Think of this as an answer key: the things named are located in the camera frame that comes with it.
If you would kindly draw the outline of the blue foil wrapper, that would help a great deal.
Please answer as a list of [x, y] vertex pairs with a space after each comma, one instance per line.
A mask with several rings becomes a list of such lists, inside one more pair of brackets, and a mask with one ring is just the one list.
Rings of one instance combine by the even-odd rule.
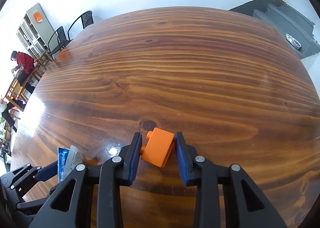
[[82, 152], [75, 146], [71, 145], [70, 148], [57, 148], [57, 176], [58, 182], [63, 181], [71, 171], [82, 164]]

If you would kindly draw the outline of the orange toy brick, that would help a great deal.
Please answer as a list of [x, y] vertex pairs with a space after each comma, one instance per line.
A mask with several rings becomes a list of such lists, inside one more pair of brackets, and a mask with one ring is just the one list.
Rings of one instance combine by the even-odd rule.
[[174, 146], [174, 134], [155, 127], [146, 135], [146, 145], [139, 153], [141, 159], [160, 168], [164, 168]]

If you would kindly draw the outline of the wooden chair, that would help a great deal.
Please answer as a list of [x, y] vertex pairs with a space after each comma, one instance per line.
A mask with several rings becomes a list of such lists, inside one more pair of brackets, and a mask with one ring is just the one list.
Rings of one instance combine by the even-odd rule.
[[25, 88], [25, 85], [26, 83], [32, 84], [33, 80], [40, 81], [40, 79], [44, 75], [44, 71], [42, 71], [40, 67], [40, 65], [36, 65], [35, 68], [30, 72], [30, 75], [25, 79], [25, 81], [21, 85], [18, 83], [17, 77], [14, 77], [4, 96], [7, 99], [7, 101], [15, 105], [15, 107], [21, 112], [23, 112], [24, 109], [20, 105], [18, 105], [14, 100], [22, 99], [22, 101], [24, 101], [25, 103], [28, 102], [29, 99], [26, 95], [27, 89]]

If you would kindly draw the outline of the seated person in red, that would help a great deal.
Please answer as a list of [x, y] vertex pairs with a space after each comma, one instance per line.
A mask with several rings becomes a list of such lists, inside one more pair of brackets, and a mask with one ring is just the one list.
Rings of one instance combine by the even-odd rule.
[[11, 71], [15, 72], [18, 69], [20, 70], [17, 81], [20, 85], [22, 85], [27, 77], [29, 77], [30, 72], [34, 69], [34, 58], [27, 53], [13, 51], [11, 53], [11, 61], [17, 62], [17, 66]]

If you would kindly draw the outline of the black metal chair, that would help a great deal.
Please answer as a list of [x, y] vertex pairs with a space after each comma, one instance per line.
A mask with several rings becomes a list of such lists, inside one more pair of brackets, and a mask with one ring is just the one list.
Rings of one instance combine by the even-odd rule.
[[[57, 42], [57, 45], [52, 48], [51, 44], [53, 41]], [[69, 38], [67, 38], [63, 26], [60, 26], [50, 37], [48, 41], [48, 55], [50, 56], [51, 60], [54, 61], [53, 55], [57, 52], [61, 52], [67, 45], [70, 43]]]
[[85, 29], [87, 26], [89, 25], [92, 25], [94, 23], [94, 20], [93, 20], [93, 13], [91, 10], [88, 10], [86, 12], [84, 12], [83, 14], [81, 14], [72, 24], [71, 26], [69, 27], [68, 31], [67, 31], [67, 35], [68, 35], [68, 40], [71, 41], [71, 37], [70, 37], [70, 30], [71, 28], [74, 26], [74, 24], [79, 20], [81, 19], [81, 23], [82, 23], [82, 27], [83, 29]]

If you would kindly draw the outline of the grey white shelf cabinet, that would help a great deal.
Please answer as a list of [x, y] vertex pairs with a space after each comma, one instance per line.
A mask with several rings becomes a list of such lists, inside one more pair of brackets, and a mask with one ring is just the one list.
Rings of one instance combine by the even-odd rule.
[[49, 53], [58, 45], [57, 37], [53, 36], [54, 32], [42, 7], [37, 3], [25, 13], [16, 35], [33, 58], [38, 59], [45, 55], [53, 61], [53, 55]]

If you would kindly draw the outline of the crumpled foil tray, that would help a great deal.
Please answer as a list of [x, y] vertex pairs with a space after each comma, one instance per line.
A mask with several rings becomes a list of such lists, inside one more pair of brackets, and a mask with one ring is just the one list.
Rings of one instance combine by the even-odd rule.
[[296, 40], [293, 36], [291, 36], [290, 34], [286, 33], [285, 35], [286, 40], [292, 45], [293, 48], [295, 48], [296, 50], [299, 50], [302, 45], [300, 44], [300, 42], [298, 40]]

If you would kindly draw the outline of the grey staircase steps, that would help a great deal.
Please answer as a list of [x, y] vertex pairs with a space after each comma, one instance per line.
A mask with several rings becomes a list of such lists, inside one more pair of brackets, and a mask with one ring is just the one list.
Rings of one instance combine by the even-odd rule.
[[287, 42], [300, 59], [319, 53], [319, 44], [313, 37], [314, 23], [287, 3], [284, 2], [280, 6], [270, 3], [265, 12], [255, 9], [253, 17], [272, 25], [284, 38], [288, 33], [298, 40], [302, 45], [299, 50]]

